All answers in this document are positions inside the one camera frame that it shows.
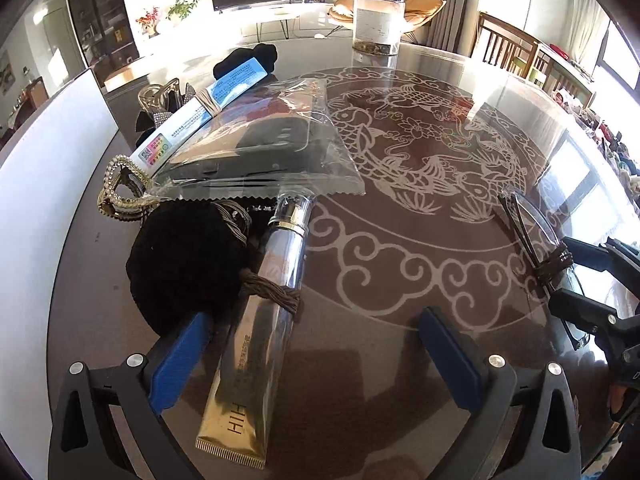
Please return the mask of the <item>rimless eyeglasses with cord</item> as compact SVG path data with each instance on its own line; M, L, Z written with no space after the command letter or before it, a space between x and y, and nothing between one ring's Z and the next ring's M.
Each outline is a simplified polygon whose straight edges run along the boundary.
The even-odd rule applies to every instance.
M498 195L508 225L520 252L526 292L541 304L548 304L558 289L585 293L576 274L573 257L552 228L546 216L514 186L506 186Z

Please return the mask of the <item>gold silver cosmetic tube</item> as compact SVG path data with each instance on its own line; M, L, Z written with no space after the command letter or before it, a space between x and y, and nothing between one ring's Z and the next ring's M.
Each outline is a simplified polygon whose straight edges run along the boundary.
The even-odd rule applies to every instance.
M282 195L259 247L256 274L299 292L314 198ZM195 446L224 460L265 467L274 399L299 301L245 289L214 375Z

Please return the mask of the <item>black velvet pouch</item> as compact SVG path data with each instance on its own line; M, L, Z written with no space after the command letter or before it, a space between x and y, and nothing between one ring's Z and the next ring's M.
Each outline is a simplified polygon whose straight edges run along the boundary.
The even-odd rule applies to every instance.
M126 262L134 303L167 337L198 313L224 322L248 267L252 219L233 200L171 200L145 220Z

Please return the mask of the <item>pearl gold hair claw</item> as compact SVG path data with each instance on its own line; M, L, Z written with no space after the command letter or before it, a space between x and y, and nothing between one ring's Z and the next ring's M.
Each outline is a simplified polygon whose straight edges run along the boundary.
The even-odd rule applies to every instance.
M117 155L106 166L96 206L105 217L120 222L143 222L160 206L148 193L151 179L127 156Z

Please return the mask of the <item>blue white medicine box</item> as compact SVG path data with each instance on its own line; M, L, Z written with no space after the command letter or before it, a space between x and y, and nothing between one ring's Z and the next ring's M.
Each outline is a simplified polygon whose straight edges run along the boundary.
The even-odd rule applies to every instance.
M222 110L268 76L256 58L199 91L132 153L129 159L148 177L153 177L170 156Z

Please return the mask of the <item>phone case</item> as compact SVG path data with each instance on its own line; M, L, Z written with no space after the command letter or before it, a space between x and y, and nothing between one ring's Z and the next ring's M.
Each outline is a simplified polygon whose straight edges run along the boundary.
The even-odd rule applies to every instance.
M362 195L323 78L252 89L183 142L154 174L159 200Z

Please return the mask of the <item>black knitted glove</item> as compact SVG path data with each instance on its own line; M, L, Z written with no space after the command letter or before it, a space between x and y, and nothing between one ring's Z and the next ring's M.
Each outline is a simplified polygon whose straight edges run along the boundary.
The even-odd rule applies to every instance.
M274 44L256 44L252 48L237 48L214 66L214 78L220 79L251 58L254 58L267 74L272 74L278 60L277 47Z

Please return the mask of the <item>wooden dining chair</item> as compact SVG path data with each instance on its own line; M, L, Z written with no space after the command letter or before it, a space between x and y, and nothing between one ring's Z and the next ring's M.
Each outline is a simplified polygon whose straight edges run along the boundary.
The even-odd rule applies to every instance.
M478 14L474 60L528 79L540 41L524 30L485 12Z

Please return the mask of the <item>orange lounge chair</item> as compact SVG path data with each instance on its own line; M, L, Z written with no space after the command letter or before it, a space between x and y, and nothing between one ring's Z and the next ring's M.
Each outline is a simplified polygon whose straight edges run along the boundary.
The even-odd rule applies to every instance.
M402 39L417 44L416 31L428 24L444 6L445 0L405 0L404 18L407 25ZM337 27L352 28L354 0L336 0L329 8L328 18Z

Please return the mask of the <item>grey curtain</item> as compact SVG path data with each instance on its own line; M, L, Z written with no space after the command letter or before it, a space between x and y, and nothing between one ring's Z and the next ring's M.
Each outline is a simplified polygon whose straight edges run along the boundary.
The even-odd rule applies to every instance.
M474 47L480 0L444 0L427 25L427 47L470 56Z

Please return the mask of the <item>clear jar black lid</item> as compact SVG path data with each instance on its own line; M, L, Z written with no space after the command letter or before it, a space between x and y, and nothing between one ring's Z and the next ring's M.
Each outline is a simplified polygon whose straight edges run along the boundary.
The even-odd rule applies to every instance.
M354 0L352 48L373 56L398 55L405 0Z

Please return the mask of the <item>white tv console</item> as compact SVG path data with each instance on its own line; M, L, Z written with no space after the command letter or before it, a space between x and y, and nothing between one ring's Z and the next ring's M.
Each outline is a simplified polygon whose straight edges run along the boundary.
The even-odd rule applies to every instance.
M183 20L162 18L158 31L171 39L200 34L226 44L349 35L347 26L331 18L329 10L329 3L322 2L260 4L222 11L199 4Z

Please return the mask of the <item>red flower plant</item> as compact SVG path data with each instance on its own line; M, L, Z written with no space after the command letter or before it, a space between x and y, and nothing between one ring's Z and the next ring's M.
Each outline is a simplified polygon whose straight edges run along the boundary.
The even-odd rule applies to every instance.
M151 11L146 11L145 14L136 19L136 23L140 26L142 34L148 38L153 38L158 35L157 24L160 21L160 10L157 6L153 6Z

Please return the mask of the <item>dark glass display cabinet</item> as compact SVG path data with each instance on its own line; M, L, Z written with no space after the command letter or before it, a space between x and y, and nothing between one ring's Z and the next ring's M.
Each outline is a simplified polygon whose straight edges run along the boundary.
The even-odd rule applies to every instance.
M67 0L77 41L101 86L139 57L124 0Z

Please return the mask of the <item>green potted plant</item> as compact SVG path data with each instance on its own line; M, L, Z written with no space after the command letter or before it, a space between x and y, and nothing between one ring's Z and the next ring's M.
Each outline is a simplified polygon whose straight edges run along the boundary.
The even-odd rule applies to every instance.
M167 10L168 20L185 20L198 6L199 2L200 0L176 0Z

